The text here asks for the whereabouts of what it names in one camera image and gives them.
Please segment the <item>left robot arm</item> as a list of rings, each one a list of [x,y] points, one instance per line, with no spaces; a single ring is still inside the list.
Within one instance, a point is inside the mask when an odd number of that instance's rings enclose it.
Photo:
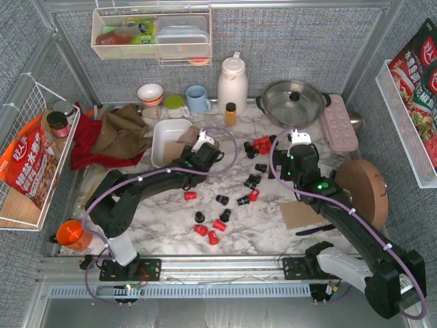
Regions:
[[[165,191],[196,187],[223,157],[223,152],[205,143],[197,151],[185,146],[179,158],[161,169],[137,175],[110,171],[88,199],[85,210],[102,230],[113,261],[125,267],[137,257],[128,229],[141,201]]]

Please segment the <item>brown cardboard square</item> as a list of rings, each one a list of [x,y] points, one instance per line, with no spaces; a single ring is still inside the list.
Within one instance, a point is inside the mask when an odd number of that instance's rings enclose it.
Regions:
[[[178,142],[169,142],[165,144],[163,152],[163,165],[170,164],[173,160],[181,157],[185,144]]]

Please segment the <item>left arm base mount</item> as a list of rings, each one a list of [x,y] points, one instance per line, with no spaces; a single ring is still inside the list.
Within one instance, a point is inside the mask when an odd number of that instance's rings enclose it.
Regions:
[[[104,260],[100,266],[101,282],[157,282],[160,279],[161,259],[140,258],[126,266]]]

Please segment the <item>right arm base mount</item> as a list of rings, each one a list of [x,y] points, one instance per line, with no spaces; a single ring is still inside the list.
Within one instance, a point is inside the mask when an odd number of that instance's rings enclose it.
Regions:
[[[329,274],[321,270],[317,255],[330,247],[333,247],[332,243],[323,241],[306,249],[304,256],[286,256],[282,258],[285,280],[328,279]]]

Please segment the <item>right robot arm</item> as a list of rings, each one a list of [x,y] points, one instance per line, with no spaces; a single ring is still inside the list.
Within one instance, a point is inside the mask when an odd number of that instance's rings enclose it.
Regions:
[[[274,178],[293,191],[298,201],[331,222],[360,255],[359,259],[347,256],[323,242],[311,249],[310,267],[353,285],[383,318],[402,314],[410,320],[423,320],[427,314],[423,257],[415,250],[404,251],[366,222],[343,189],[321,175],[314,144],[272,149],[269,159]]]

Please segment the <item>pink striped cloth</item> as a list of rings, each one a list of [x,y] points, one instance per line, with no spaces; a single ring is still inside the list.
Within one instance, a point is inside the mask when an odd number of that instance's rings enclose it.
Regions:
[[[190,126],[182,135],[178,138],[177,143],[188,144],[194,146],[198,140],[200,129],[196,126]]]

